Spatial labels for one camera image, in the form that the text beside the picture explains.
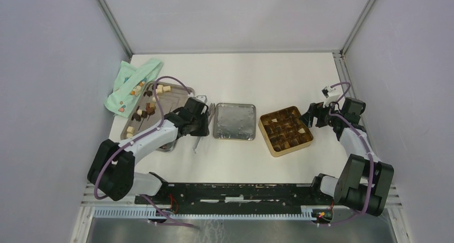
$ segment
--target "metal frame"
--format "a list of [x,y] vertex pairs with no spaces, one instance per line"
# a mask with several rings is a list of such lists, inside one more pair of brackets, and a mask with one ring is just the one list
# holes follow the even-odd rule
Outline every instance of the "metal frame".
[[[113,201],[103,200],[95,201],[93,197],[92,184],[87,184],[82,205],[79,209],[76,224],[70,239],[71,243],[85,243],[88,239],[89,230],[92,225],[93,218],[134,218],[134,219],[159,219],[156,216],[155,209],[147,205],[134,204],[134,195],[128,195],[126,200]],[[158,205],[159,208],[169,208],[169,205]],[[312,209],[324,209],[328,206],[301,206],[301,216],[267,216],[267,217],[252,217],[252,216],[215,216],[215,215],[184,215],[175,216],[176,219],[282,219],[282,220],[302,220],[308,221],[308,214],[312,213]],[[345,209],[344,206],[334,206],[336,209]],[[398,243],[410,243],[407,226],[405,224],[402,203],[400,201],[397,189],[391,185],[387,204],[385,206],[391,218],[391,225],[397,238]]]
[[353,26],[352,31],[350,32],[349,36],[347,37],[347,40],[345,41],[344,45],[342,46],[342,50],[340,51],[341,55],[344,56],[345,53],[349,50],[350,45],[353,42],[353,39],[356,37],[356,34],[358,33],[359,29],[361,28],[363,22],[366,20],[367,16],[369,15],[372,7],[374,6],[376,0],[367,0],[366,5],[364,6],[361,14],[358,17],[358,20],[355,23],[355,26]]
[[127,54],[128,58],[131,59],[133,52],[131,47],[129,46],[125,35],[123,34],[122,30],[120,29],[120,26],[118,25],[117,20],[115,20],[114,14],[112,14],[112,11],[110,10],[109,6],[107,5],[107,2],[105,0],[96,0],[98,2],[98,5],[100,6],[105,18],[107,19],[107,22],[111,26],[113,32],[117,36],[118,41],[122,45],[123,50]]

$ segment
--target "white table surface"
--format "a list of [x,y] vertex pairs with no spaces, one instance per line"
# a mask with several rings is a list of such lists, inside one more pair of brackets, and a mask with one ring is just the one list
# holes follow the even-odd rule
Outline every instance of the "white table surface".
[[[339,82],[331,53],[134,55],[131,64],[138,67],[152,57],[164,61],[160,75],[178,78],[196,95],[207,95],[209,103],[254,104],[257,121],[293,105],[304,113],[310,103],[324,100],[323,87]],[[118,141],[125,124],[126,118],[116,116],[109,138]],[[258,126],[253,141],[205,137],[197,154],[196,137],[186,136],[170,153],[152,152],[135,170],[188,183],[310,183],[319,173],[338,177],[345,150],[330,127],[311,132],[309,147],[281,157],[271,156]]]

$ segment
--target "metal tray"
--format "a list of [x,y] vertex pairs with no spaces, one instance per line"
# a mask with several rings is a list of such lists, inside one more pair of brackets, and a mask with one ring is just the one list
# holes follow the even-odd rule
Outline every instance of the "metal tray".
[[255,116],[255,106],[252,104],[218,103],[213,137],[226,140],[253,140]]
[[[122,134],[120,135],[120,139],[124,140],[126,139],[127,135],[127,128],[129,126],[134,127],[134,135],[152,127],[155,125],[159,120],[161,119],[161,113],[159,112],[158,108],[156,107],[156,111],[153,115],[148,116],[147,118],[141,118],[140,121],[137,121],[132,118],[133,114],[137,112],[137,110],[142,109],[145,111],[147,103],[152,103],[153,100],[153,94],[151,93],[152,91],[152,85],[154,81],[151,81],[147,83],[144,87],[143,92],[141,93],[142,95],[140,96],[139,100],[137,101],[137,104],[134,107],[134,112],[131,112],[131,114],[128,117],[128,122],[126,123],[125,127],[123,128]],[[169,92],[164,92],[162,94],[158,94],[159,97],[159,102],[162,106],[162,109],[164,110],[164,114],[167,114],[171,111],[173,111],[176,108],[183,107],[187,101],[188,93],[187,91],[181,86],[181,85],[175,85],[171,83],[166,83],[166,82],[159,82],[158,85],[163,85],[163,86],[171,86],[172,90]],[[189,88],[189,91],[194,94],[194,89]],[[167,143],[163,146],[161,146],[158,150],[163,151],[163,152],[169,152],[172,151],[176,145],[177,141],[173,141],[171,143]]]

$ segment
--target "purple cable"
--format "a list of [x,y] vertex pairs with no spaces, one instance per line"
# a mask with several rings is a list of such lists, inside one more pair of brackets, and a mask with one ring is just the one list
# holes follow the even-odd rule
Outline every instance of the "purple cable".
[[352,87],[352,84],[349,83],[348,81],[341,81],[339,83],[331,85],[331,88],[333,88],[333,87],[343,85],[343,84],[346,84],[348,87],[347,87],[347,90],[337,99],[337,102],[339,102],[345,96],[345,94],[347,94],[347,92],[350,90],[350,87]]
[[164,216],[165,218],[167,218],[168,220],[173,222],[173,223],[156,223],[156,225],[195,227],[193,224],[181,223],[181,222],[171,218],[168,214],[166,214],[161,209],[159,209],[147,195],[140,194],[140,196],[142,198],[144,198],[146,201],[148,201],[148,203],[152,204],[152,206],[156,209],[156,211],[159,212],[162,216]]
[[115,153],[107,160],[107,162],[104,164],[104,166],[102,167],[100,173],[98,174],[98,177],[96,178],[96,183],[95,183],[95,189],[94,189],[94,195],[95,195],[95,198],[98,199],[98,200],[101,200],[101,199],[105,199],[107,198],[107,195],[104,195],[104,196],[99,196],[98,195],[98,188],[99,188],[99,183],[101,182],[101,178],[102,176],[104,175],[107,167],[109,166],[109,164],[112,162],[112,160],[114,160],[114,158],[122,151],[124,150],[125,148],[131,146],[131,142],[132,141],[138,141],[140,139],[142,139],[143,137],[146,137],[152,133],[154,133],[155,131],[157,131],[157,129],[159,127],[162,126],[162,124],[164,123],[164,111],[162,109],[162,106],[161,106],[161,103],[159,102],[159,99],[157,97],[157,94],[156,94],[156,86],[157,86],[157,83],[162,80],[162,79],[173,79],[175,81],[177,81],[178,83],[181,84],[181,86],[183,86],[183,88],[185,88],[185,90],[190,94],[191,92],[189,91],[189,89],[178,79],[172,77],[172,76],[162,76],[162,77],[159,77],[157,80],[155,80],[154,84],[153,84],[153,96],[155,97],[156,99],[156,104],[157,104],[157,107],[159,108],[159,111],[161,113],[161,120],[159,122],[159,124],[153,128],[151,131],[147,132],[147,133],[144,133],[143,135],[135,138],[135,139],[131,139],[130,142],[124,144],[123,146],[121,146],[117,151],[115,151]]

